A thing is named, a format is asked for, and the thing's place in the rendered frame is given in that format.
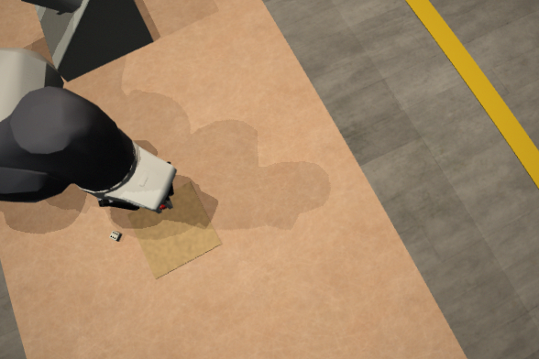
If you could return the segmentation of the grey die with black pips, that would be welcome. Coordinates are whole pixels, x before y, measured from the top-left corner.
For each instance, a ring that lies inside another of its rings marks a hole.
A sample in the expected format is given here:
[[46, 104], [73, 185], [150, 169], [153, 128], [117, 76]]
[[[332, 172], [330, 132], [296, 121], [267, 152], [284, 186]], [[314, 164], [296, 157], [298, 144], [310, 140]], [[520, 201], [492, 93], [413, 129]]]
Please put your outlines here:
[[121, 238], [122, 234], [117, 232], [117, 231], [112, 231], [112, 233], [110, 234], [109, 238], [119, 242], [120, 238]]

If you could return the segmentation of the tan flat mat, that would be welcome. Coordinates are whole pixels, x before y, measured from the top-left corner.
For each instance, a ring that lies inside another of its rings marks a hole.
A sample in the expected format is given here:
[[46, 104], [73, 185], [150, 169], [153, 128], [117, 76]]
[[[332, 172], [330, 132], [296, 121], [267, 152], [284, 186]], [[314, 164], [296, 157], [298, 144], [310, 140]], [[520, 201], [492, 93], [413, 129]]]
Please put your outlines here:
[[162, 213], [140, 207], [127, 215], [155, 279], [221, 245], [191, 182], [170, 200]]

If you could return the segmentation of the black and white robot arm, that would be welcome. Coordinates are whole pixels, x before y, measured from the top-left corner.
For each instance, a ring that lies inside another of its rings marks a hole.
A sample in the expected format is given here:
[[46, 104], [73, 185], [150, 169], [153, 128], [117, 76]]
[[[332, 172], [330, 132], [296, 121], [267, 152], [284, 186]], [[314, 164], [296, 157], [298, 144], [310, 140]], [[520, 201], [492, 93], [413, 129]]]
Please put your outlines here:
[[177, 169], [63, 84], [40, 53], [0, 48], [0, 201], [43, 201], [76, 184], [157, 212]]

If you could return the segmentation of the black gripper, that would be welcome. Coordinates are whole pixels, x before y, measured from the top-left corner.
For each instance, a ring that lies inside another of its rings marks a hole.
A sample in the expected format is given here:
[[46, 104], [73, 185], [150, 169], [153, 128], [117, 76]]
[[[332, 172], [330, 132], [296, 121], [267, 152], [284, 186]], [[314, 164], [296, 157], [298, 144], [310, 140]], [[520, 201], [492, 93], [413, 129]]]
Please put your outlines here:
[[[173, 192], [173, 186], [171, 184], [171, 187], [170, 187], [170, 191], [169, 191], [169, 194], [168, 196], [171, 196], [173, 195], [174, 192]], [[164, 206], [166, 206], [167, 208], [169, 209], [172, 209], [173, 206], [172, 206], [172, 203], [171, 203], [171, 198], [168, 197], [165, 199], [165, 201], [162, 203]], [[116, 207], [116, 208], [121, 208], [121, 209], [127, 209], [127, 210], [132, 210], [132, 211], [136, 211], [139, 209], [138, 206], [136, 205], [132, 205], [131, 203], [126, 203], [126, 202], [121, 202], [121, 201], [110, 201], [110, 200], [105, 200], [105, 199], [98, 199], [98, 202], [99, 202], [99, 206], [100, 207], [107, 207], [107, 206], [111, 206], [111, 207]], [[166, 204], [165, 204], [166, 203]], [[161, 205], [162, 205], [161, 204]], [[162, 213], [162, 210], [161, 209], [158, 209], [158, 211], [156, 213]]]

